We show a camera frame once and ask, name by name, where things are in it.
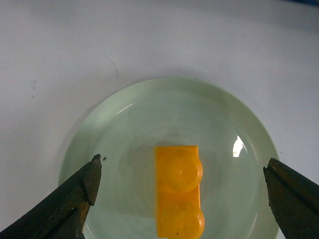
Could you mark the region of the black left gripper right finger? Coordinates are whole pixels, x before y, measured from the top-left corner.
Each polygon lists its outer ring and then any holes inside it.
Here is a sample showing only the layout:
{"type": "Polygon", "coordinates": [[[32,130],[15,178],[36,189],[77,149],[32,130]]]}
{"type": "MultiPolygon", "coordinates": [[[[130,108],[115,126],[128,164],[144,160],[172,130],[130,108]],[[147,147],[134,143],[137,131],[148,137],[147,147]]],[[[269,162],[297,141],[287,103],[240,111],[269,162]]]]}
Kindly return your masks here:
{"type": "Polygon", "coordinates": [[[269,206],[287,239],[319,237],[319,186],[271,158],[263,168],[269,206]]]}

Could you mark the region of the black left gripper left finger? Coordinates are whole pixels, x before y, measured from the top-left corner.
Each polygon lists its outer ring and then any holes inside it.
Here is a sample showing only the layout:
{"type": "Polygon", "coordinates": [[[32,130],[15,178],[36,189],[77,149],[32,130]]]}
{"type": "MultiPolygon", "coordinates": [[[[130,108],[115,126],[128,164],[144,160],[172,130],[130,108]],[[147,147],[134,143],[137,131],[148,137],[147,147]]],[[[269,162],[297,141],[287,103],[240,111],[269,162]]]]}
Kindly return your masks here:
{"type": "Polygon", "coordinates": [[[101,156],[93,159],[0,233],[2,239],[82,239],[84,224],[96,202],[102,174],[101,156]]]}

